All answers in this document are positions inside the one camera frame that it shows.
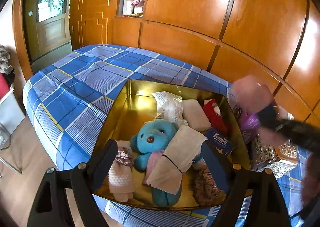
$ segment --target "gold tray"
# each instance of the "gold tray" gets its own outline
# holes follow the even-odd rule
[[[151,93],[167,91],[182,97],[182,99],[196,99],[203,105],[203,101],[214,98],[219,104],[223,121],[228,129],[228,141],[235,147],[228,156],[231,162],[241,164],[245,169],[250,170],[250,160],[247,149],[244,145],[240,129],[229,106],[227,99],[217,93],[198,90],[185,86],[171,85],[142,80],[128,80],[116,98],[108,117],[101,129],[93,153],[101,150],[109,139],[127,140],[137,134],[144,122],[151,121],[157,113],[157,103]],[[153,203],[150,187],[143,186],[142,181],[145,172],[139,172],[135,168],[132,170],[135,185],[134,198],[128,202],[118,202],[120,204],[138,207],[149,210],[161,211],[183,211],[204,208],[193,198],[192,178],[194,169],[190,168],[182,178],[181,197],[172,207],[158,207]],[[113,194],[109,192],[108,177],[106,177],[102,187],[95,192],[95,195],[115,201]],[[221,205],[224,196],[219,197],[215,205]]]

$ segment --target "red package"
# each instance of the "red package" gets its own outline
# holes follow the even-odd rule
[[[218,132],[220,132],[223,136],[227,136],[227,127],[223,123],[221,118],[221,113],[219,106],[215,99],[209,101],[205,106],[202,107],[204,113],[208,117],[211,126],[214,127]]]

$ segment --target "clothing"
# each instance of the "clothing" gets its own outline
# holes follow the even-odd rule
[[[9,63],[10,53],[5,49],[4,45],[0,45],[0,73],[10,74],[13,70],[12,65]]]
[[[14,69],[12,69],[10,74],[3,74],[4,78],[7,80],[8,86],[13,84],[14,82]]]
[[[217,187],[207,167],[197,171],[194,180],[193,197],[199,205],[213,206],[221,199],[222,195],[223,192]]]
[[[147,179],[148,179],[149,175],[151,174],[152,170],[154,169],[156,163],[161,158],[163,152],[164,152],[164,150],[155,151],[155,152],[151,153],[151,155],[149,157],[149,160],[148,160],[148,164],[147,164],[146,176],[145,176],[144,181],[143,181],[144,185],[148,185],[147,184]]]
[[[0,99],[6,95],[7,92],[9,92],[10,87],[7,84],[7,81],[4,78],[3,74],[0,74]]]
[[[109,189],[119,202],[133,198],[134,183],[132,180],[132,150],[129,141],[117,141],[118,154],[108,174]]]
[[[182,173],[191,167],[202,142],[206,139],[200,132],[181,125],[149,175],[147,184],[176,194],[180,189]]]

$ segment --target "wooden floor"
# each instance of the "wooden floor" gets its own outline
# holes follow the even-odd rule
[[[0,162],[3,170],[0,178],[0,205],[7,211],[17,226],[27,226],[28,215],[44,172],[54,163],[42,147],[28,117],[26,117],[11,136],[12,144],[0,156],[10,164],[21,169],[18,174]],[[76,226],[83,223],[76,208],[71,190],[67,190],[71,213]],[[110,227],[123,226],[103,213]]]

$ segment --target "box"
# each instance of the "box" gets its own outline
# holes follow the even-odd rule
[[[225,154],[226,156],[230,155],[233,151],[233,145],[228,142],[228,140],[221,135],[214,127],[208,130],[204,136],[208,138],[208,140],[214,142],[215,147],[221,154]]]
[[[286,143],[280,147],[264,146],[259,135],[251,142],[252,170],[262,172],[269,168],[276,178],[280,178],[297,165],[298,154],[294,144]]]
[[[248,144],[258,134],[258,128],[260,126],[258,116],[257,114],[249,114],[244,110],[239,124],[244,143]]]
[[[182,99],[196,99],[203,105],[204,100],[214,98],[219,104],[222,118],[228,127],[228,141],[236,147],[228,158],[233,163],[239,163],[244,168],[250,170],[250,160],[246,146],[241,136],[238,123],[234,117],[227,99],[217,93],[193,89],[180,85],[170,85],[165,83],[128,80],[110,109],[108,117],[104,122],[99,137],[97,139],[93,153],[100,151],[109,139],[130,140],[137,134],[143,124],[151,121],[157,114],[156,99],[151,93],[167,91],[182,97]],[[142,182],[145,172],[139,172],[135,168],[132,170],[135,184],[134,198],[121,204],[149,210],[183,211],[203,208],[197,204],[193,198],[191,181],[195,175],[191,167],[183,174],[182,193],[177,204],[172,207],[160,208],[152,201],[150,187],[143,186]],[[105,179],[102,187],[95,192],[95,195],[115,201],[113,194],[109,192],[108,178]],[[215,205],[222,204],[224,196],[219,197]]]

